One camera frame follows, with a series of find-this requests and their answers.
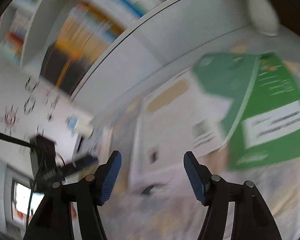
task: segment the blue gripper pad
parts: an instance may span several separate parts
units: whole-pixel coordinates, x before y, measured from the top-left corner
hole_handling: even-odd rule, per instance
[[[200,164],[198,163],[198,161],[196,160],[196,158],[194,157],[192,152],[186,152],[184,157],[183,157],[183,165],[185,167],[186,173],[188,175],[188,179],[190,181],[190,184],[192,186],[192,190],[195,194],[195,197],[197,198],[197,200],[199,200],[201,202],[201,204],[204,204],[205,201],[205,186],[203,181],[200,179],[200,176],[194,166],[193,161],[191,160],[191,156],[193,156],[193,158],[195,159],[195,161],[197,162],[197,164],[200,167]]]
[[[105,172],[107,171],[107,173],[102,181],[101,195],[99,197],[99,201],[102,205],[110,198],[115,181],[118,177],[121,168],[121,153],[118,151],[114,151],[105,164],[104,168]]]

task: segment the white bottle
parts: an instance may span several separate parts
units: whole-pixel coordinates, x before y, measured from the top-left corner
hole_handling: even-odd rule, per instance
[[[280,27],[278,15],[269,0],[247,0],[250,18],[265,36],[276,36]]]

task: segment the window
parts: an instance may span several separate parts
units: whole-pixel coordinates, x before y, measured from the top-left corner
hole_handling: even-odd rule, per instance
[[[13,198],[11,200],[12,219],[22,225],[26,224],[28,204],[31,190],[18,182],[14,182]],[[29,221],[37,210],[44,194],[33,193],[30,204]]]

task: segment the green booklet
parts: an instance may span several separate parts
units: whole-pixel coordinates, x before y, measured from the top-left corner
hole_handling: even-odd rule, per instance
[[[235,69],[236,56],[242,59]],[[222,66],[220,57],[224,60],[228,57]],[[251,63],[253,57],[257,58],[257,64]],[[206,67],[214,69],[210,77],[208,71],[202,70],[202,61],[209,61]],[[193,73],[204,91],[233,99],[221,122],[229,139],[229,169],[257,167],[300,156],[300,89],[279,57],[274,53],[261,57],[210,54],[200,62]],[[220,78],[223,82],[213,85],[207,81],[216,76],[223,76]],[[240,91],[231,89],[236,83],[233,79],[238,79]]]

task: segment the metal screw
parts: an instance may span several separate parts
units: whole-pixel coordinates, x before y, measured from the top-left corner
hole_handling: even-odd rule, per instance
[[[58,188],[60,186],[60,182],[56,181],[52,184],[53,188]]]
[[[247,181],[246,181],[246,185],[247,185],[248,187],[253,187],[253,186],[254,186],[253,182],[250,181],[250,180],[247,180]]]
[[[214,181],[219,181],[219,180],[221,180],[221,178],[220,178],[219,175],[212,175],[212,176],[211,176],[211,179],[214,180]]]
[[[94,180],[94,176],[92,174],[86,176],[86,181],[93,181]]]

